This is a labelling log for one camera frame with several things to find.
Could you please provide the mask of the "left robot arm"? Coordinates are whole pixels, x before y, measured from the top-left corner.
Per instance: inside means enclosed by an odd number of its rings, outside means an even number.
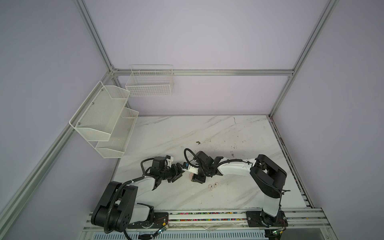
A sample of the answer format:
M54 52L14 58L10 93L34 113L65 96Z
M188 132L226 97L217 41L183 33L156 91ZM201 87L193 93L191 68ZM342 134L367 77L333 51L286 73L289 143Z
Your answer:
M141 177L124 183L112 181L107 185L92 213L91 224L103 228L106 234L122 233L131 227L152 227L157 221L154 207L139 203L137 197L154 191L163 181L175 182L188 166L173 163L171 156L141 161Z

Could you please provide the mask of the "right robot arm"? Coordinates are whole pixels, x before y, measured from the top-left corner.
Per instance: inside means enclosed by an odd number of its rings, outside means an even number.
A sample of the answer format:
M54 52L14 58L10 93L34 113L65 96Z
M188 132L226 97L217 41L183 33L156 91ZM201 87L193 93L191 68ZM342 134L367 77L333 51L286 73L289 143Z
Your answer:
M236 175L251 177L264 194L264 204L258 223L264 227L275 227L278 224L287 226L285 214L281 210L282 196L288 192L284 189L287 178L286 171L266 155L258 155L254 159L211 158L202 151L194 153L184 149L184 170L190 172L192 182L203 184L207 178L214 176Z

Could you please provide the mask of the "lower white mesh shelf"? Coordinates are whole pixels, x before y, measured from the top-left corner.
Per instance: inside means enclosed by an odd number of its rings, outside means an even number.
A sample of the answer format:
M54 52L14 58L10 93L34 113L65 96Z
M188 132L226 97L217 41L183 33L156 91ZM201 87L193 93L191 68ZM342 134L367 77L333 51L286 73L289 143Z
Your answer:
M98 142L96 151L104 158L122 158L128 147L139 112L123 108L116 126L107 142Z

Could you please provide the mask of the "white mesh shelf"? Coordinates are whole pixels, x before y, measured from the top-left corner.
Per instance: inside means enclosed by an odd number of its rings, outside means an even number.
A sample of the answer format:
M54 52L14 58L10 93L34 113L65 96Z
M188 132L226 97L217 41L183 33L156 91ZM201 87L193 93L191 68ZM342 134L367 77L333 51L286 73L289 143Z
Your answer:
M110 140L130 92L98 82L69 121L69 125L88 142Z
M128 147L139 112L123 108L116 126L107 142L98 142L96 151L104 158L122 158Z

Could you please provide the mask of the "upper white mesh shelf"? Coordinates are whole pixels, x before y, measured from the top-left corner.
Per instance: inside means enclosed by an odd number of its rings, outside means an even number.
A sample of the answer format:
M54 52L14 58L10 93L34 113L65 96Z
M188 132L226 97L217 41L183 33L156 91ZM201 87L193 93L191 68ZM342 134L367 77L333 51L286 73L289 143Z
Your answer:
M88 142L110 140L130 92L98 82L69 121L69 125Z

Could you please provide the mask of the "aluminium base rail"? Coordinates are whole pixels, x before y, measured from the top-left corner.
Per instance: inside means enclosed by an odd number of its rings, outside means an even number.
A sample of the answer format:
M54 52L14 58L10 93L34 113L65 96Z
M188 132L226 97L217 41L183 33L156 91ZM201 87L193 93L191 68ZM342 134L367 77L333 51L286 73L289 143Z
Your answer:
M88 219L82 240L137 240L168 227L157 240L336 240L337 236L324 211L319 208L284 209L276 227L258 227L246 210L170 211L151 227L132 225L123 233L104 233Z

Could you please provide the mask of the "aluminium frame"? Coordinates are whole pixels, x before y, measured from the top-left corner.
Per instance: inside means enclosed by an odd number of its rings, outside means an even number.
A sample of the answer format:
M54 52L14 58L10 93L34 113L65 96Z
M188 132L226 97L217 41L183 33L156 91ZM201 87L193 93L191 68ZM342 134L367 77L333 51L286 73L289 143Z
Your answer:
M75 1L80 16L82 17L85 26L97 47L98 53L101 54L102 60L106 64L108 70L104 74L101 82L107 83L114 77L126 76L131 73L130 70L114 69L109 57L107 56L105 47L101 41L100 35L96 30L96 26L89 13L85 1ZM291 70L283 69L176 69L173 71L176 76L288 76L288 80L284 84L281 93L279 94L276 102L274 103L269 117L273 117L278 108L280 107L283 99L288 93L289 88L292 86L300 69L302 68L305 60L307 59L310 51L313 49L321 31L324 29L326 22L329 20L338 1L327 1L322 13L317 20L314 29L311 32L295 66ZM57 161L58 155L61 153L63 147L66 145L70 137L75 132L75 128L71 124L67 124L57 139L53 142L37 166L33 169L31 174L27 177L15 195L11 198L4 210L1 212L1 238L13 227L17 219L20 217L31 198L36 193L46 176Z

